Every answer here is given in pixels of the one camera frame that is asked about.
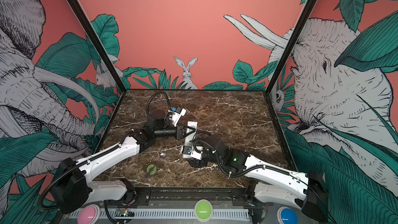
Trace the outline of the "white remote control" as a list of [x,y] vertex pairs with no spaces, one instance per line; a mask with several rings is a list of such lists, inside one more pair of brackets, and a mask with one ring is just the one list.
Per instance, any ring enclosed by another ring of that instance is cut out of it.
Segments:
[[191,153],[194,151],[192,147],[192,140],[197,133],[198,122],[188,121],[187,126],[188,127],[185,129],[185,134],[187,134],[187,136],[184,138],[184,145],[181,150],[183,159],[191,159]]

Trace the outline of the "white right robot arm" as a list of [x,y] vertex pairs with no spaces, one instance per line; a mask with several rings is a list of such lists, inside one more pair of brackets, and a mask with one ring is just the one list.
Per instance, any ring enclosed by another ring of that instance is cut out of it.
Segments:
[[209,132],[204,139],[191,133],[185,138],[181,153],[193,168],[206,167],[211,162],[229,178],[245,176],[256,179],[253,197],[259,202],[298,208],[307,217],[321,223],[329,220],[329,191],[318,172],[296,172],[274,166],[248,152],[229,148]]

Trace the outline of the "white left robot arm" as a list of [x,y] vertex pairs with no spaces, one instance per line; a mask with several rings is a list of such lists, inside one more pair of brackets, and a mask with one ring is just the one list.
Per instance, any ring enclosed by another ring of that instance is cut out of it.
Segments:
[[94,179],[119,162],[146,151],[155,144],[157,138],[182,140],[197,132],[196,127],[178,123],[186,109],[172,107],[166,92],[162,92],[162,95],[165,96],[168,110],[151,112],[150,104],[158,95],[159,92],[154,93],[146,104],[147,120],[139,129],[126,133],[121,142],[77,161],[62,161],[54,179],[40,195],[38,209],[60,210],[63,214],[69,214],[91,202],[121,199],[126,203],[133,202],[135,197],[128,193],[133,194],[135,190],[128,182],[117,180],[96,186]]

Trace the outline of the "green tape roll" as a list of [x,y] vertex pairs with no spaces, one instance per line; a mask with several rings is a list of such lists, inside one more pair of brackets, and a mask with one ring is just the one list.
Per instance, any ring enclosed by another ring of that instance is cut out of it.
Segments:
[[157,172],[157,166],[155,164],[151,164],[147,167],[147,174],[146,176],[153,175]]

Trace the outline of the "green push button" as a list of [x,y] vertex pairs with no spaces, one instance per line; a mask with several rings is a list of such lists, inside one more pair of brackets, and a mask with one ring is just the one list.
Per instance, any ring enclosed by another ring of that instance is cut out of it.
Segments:
[[202,199],[195,204],[194,213],[199,221],[207,222],[212,217],[213,207],[208,200]]

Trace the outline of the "blue push button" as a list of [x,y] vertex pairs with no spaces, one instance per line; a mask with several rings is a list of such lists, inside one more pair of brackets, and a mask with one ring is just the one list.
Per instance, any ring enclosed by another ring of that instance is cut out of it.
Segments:
[[277,221],[279,224],[298,224],[297,214],[288,207],[280,207],[277,211]]

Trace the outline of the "pink push button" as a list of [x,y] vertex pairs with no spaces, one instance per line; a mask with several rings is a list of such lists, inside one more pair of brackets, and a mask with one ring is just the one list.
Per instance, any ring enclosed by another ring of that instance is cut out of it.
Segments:
[[101,209],[98,205],[88,205],[80,211],[77,217],[77,224],[95,224],[98,221],[100,214]]

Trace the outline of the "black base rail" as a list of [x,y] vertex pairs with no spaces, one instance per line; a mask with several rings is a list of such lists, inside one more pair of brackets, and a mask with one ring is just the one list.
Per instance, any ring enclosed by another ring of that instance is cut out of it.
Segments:
[[148,206],[150,201],[231,201],[234,206],[255,206],[260,202],[246,188],[136,187],[136,197],[130,206]]

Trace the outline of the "black left corner post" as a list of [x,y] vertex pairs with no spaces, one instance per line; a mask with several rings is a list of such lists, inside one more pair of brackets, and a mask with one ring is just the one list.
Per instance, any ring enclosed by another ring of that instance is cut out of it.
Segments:
[[124,86],[120,76],[117,74],[115,67],[111,63],[109,56],[100,41],[99,36],[95,32],[93,25],[89,21],[85,11],[83,10],[80,2],[78,0],[67,0],[68,4],[70,5],[71,9],[73,10],[75,16],[79,20],[80,24],[84,28],[86,34],[88,35],[90,41],[92,42],[95,51],[99,54],[102,61],[105,63],[106,67],[108,68],[111,76],[115,80],[117,86],[120,88],[122,93],[126,92],[126,87]]

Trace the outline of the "black corner post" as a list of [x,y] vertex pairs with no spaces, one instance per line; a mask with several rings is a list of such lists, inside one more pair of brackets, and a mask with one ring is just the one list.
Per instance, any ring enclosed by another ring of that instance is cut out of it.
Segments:
[[265,94],[267,96],[269,96],[271,94],[271,90],[273,89],[274,85],[276,84],[279,74],[282,72],[284,65],[286,64],[288,58],[290,57],[291,52],[293,51],[293,48],[294,48],[298,38],[300,37],[300,34],[301,34],[302,30],[304,29],[305,24],[310,16],[310,14],[312,13],[316,2],[317,2],[317,0],[306,0],[306,3],[302,10],[302,13],[297,20],[297,23],[293,29],[291,37],[288,40],[286,48],[284,48],[282,57],[280,58],[280,60],[277,64],[277,67],[274,71],[274,74],[268,84],[268,87],[266,88]]
[[67,0],[68,4],[70,5],[71,9],[73,10],[75,16],[79,20],[80,24],[84,28],[86,34],[88,35],[90,41],[92,42],[95,51],[99,54],[102,61],[105,63],[106,67],[108,68],[111,76],[115,80],[117,86],[120,88],[122,93],[126,92],[126,87],[124,86],[120,76],[117,74],[115,67],[111,63],[109,56],[100,41],[99,36],[95,32],[93,25],[89,21],[85,11],[83,10],[80,2],[78,0]]

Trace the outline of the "black right corner post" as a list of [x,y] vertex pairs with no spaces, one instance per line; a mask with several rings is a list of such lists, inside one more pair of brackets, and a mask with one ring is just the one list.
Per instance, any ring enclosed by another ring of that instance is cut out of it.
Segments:
[[288,58],[290,57],[291,52],[293,51],[293,48],[294,48],[298,38],[300,37],[300,34],[301,34],[302,30],[304,29],[305,24],[310,16],[310,14],[312,13],[316,2],[317,2],[317,0],[306,0],[306,3],[302,10],[302,13],[297,20],[297,23],[293,29],[291,37],[288,40],[286,48],[284,48],[282,57],[280,58],[280,60],[277,64],[277,67],[274,71],[274,74],[268,84],[268,87],[266,88],[265,94],[267,96],[269,96],[271,94],[271,90],[273,89],[274,85],[276,84],[279,74],[282,72],[284,65],[286,64]]

